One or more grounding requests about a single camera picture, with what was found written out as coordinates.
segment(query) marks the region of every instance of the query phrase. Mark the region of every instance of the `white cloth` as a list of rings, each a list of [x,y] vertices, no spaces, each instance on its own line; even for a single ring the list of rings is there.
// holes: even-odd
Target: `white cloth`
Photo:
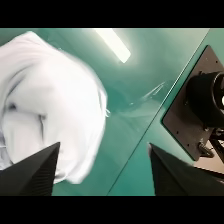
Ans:
[[[0,47],[0,169],[61,142],[55,183],[89,173],[105,126],[106,92],[95,73],[33,32]]]

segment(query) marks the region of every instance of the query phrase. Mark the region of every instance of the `black mounting plate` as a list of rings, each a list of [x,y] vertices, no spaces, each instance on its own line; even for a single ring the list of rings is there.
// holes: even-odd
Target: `black mounting plate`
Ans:
[[[223,65],[212,48],[207,46],[162,121],[166,129],[195,161],[201,156],[201,152],[198,149],[199,142],[206,144],[213,128],[209,128],[206,131],[203,123],[191,111],[187,103],[186,86],[189,79],[195,75],[217,71],[224,71]]]

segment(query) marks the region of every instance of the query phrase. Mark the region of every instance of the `green table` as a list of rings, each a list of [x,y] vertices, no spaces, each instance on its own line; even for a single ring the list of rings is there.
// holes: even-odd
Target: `green table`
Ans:
[[[33,30],[87,62],[108,93],[105,135],[89,176],[53,195],[154,195],[147,142],[192,163],[161,118],[207,44],[224,60],[223,29],[114,29],[131,56],[120,62],[92,29],[0,29],[0,44]]]

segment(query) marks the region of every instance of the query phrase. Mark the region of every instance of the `crumpled white fabric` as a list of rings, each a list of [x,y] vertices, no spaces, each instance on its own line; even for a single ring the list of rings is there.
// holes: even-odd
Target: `crumpled white fabric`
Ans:
[[[90,172],[105,126],[106,92],[94,71],[33,32],[0,47],[0,169],[61,142],[55,183]]]

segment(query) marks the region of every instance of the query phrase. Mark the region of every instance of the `glossy green tabletop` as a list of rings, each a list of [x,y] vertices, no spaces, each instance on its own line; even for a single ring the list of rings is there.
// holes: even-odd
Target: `glossy green tabletop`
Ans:
[[[53,195],[153,195],[146,141],[164,144],[154,122],[209,29],[114,29],[131,53],[126,63],[92,29],[0,29],[0,44],[26,30],[88,63],[108,94],[110,115],[91,173],[79,185],[56,184]]]

